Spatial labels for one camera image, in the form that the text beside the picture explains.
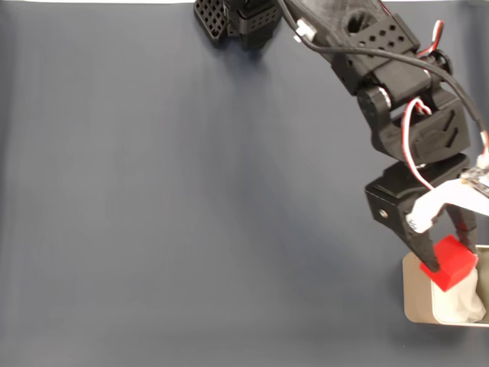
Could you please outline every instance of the gray surface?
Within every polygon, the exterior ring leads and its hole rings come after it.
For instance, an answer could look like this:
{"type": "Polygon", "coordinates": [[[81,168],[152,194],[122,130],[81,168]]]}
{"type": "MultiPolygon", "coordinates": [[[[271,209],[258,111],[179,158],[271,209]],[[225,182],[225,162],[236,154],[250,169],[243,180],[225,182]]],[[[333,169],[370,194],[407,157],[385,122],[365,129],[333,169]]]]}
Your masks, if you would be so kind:
{"type": "MultiPolygon", "coordinates": [[[[448,22],[467,85],[466,9],[391,6],[448,22]]],[[[391,160],[289,30],[251,57],[190,5],[7,11],[2,367],[487,366],[486,330],[404,316],[363,193],[391,160]]]]}

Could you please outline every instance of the red block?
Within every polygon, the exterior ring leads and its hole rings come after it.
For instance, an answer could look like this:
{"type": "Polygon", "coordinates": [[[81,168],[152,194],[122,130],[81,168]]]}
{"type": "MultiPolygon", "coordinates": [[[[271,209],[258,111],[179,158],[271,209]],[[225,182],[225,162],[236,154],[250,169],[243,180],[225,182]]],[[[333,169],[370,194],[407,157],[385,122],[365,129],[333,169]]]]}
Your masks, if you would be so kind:
{"type": "Polygon", "coordinates": [[[449,235],[435,245],[435,255],[440,270],[433,273],[421,263],[420,268],[442,291],[465,279],[477,265],[478,257],[463,246],[453,235],[449,235]]]}

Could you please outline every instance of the black bracket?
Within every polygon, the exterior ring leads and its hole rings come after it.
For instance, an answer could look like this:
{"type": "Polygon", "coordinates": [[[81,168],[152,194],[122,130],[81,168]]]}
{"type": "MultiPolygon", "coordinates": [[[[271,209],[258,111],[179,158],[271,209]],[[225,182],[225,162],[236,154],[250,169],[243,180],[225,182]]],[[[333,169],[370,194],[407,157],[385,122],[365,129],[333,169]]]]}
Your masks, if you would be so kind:
{"type": "MultiPolygon", "coordinates": [[[[358,94],[358,103],[371,128],[374,148],[405,161],[401,144],[402,114],[391,118],[386,93],[378,86],[366,89],[358,94]]],[[[413,114],[411,119],[410,147],[415,163],[442,161],[467,149],[470,138],[461,100],[441,87],[420,94],[433,114],[413,114]]]]}
{"type": "MultiPolygon", "coordinates": [[[[428,165],[423,170],[423,176],[433,186],[437,186],[455,179],[468,164],[465,155],[457,154],[445,161],[428,165]]],[[[387,168],[382,177],[365,187],[374,219],[392,229],[431,271],[438,271],[439,263],[429,233],[414,232],[406,221],[406,215],[411,212],[414,202],[426,191],[402,162],[387,168]]],[[[475,253],[475,214],[457,206],[447,206],[446,209],[460,241],[475,253]]]]}
{"type": "MultiPolygon", "coordinates": [[[[379,50],[388,50],[396,54],[406,54],[414,56],[414,52],[419,48],[419,41],[410,29],[404,24],[399,15],[384,18],[373,23],[369,27],[362,29],[358,33],[351,34],[344,40],[345,46],[350,47],[365,47],[375,48],[379,50]]],[[[393,63],[391,60],[383,57],[372,57],[366,55],[335,55],[331,60],[331,66],[338,78],[343,82],[345,88],[355,95],[358,89],[370,84],[378,84],[378,79],[381,75],[374,74],[375,70],[393,63]]],[[[408,90],[414,80],[417,81],[420,77],[426,79],[426,74],[422,70],[412,67],[407,67],[405,64],[395,64],[397,78],[403,73],[417,73],[416,78],[406,78],[402,84],[404,90],[408,90]]],[[[395,74],[389,73],[389,77],[396,77],[395,74]]]]}
{"type": "Polygon", "coordinates": [[[269,41],[281,13],[271,1],[196,0],[194,15],[215,47],[237,37],[245,50],[257,50],[269,41]]]}

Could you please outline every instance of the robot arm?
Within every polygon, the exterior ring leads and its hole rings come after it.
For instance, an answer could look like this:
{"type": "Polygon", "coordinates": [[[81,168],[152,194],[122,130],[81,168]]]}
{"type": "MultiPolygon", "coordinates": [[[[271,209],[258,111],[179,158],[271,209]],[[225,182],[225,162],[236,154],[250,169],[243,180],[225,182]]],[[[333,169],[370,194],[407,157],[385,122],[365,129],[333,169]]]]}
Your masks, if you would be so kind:
{"type": "MultiPolygon", "coordinates": [[[[392,229],[431,271],[438,271],[429,231],[420,231],[406,216],[429,188],[457,179],[468,166],[461,153],[470,146],[464,107],[476,122],[481,124],[481,119],[451,77],[450,59],[437,45],[419,51],[414,33],[379,0],[197,0],[194,13],[215,46],[238,37],[244,49],[263,47],[283,16],[298,41],[331,64],[357,98],[374,148],[399,161],[366,186],[373,217],[392,229]],[[444,90],[442,81],[454,86],[457,95],[444,90]],[[429,113],[418,111],[407,122],[406,114],[393,115],[414,99],[429,113]],[[409,135],[403,133],[406,123],[409,135]],[[418,169],[424,185],[413,175],[418,169]]],[[[430,223],[443,207],[440,203],[434,209],[430,223]]],[[[475,252],[471,209],[448,206],[447,212],[460,241],[475,252]]]]}

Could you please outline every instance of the red wire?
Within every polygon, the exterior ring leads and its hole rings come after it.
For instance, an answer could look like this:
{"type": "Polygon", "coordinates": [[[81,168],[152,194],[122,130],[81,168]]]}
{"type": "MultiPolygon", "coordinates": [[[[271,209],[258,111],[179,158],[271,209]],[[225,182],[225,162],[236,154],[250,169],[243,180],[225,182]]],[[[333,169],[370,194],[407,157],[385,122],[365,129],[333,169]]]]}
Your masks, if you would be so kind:
{"type": "Polygon", "coordinates": [[[484,142],[484,154],[489,154],[489,135],[487,135],[487,132],[482,132],[482,135],[484,136],[482,138],[482,141],[484,142]]]}
{"type": "Polygon", "coordinates": [[[428,48],[426,48],[423,51],[420,51],[417,54],[418,57],[424,56],[425,54],[430,54],[438,48],[438,45],[440,44],[440,40],[442,39],[443,28],[445,27],[445,23],[443,21],[437,21],[435,27],[437,27],[437,29],[435,29],[436,31],[435,38],[432,40],[432,43],[428,48]]]}
{"type": "Polygon", "coordinates": [[[389,15],[392,15],[389,11],[389,9],[387,9],[387,6],[385,6],[385,4],[382,2],[382,0],[379,0],[382,8],[385,10],[386,13],[388,13],[389,15]]]}

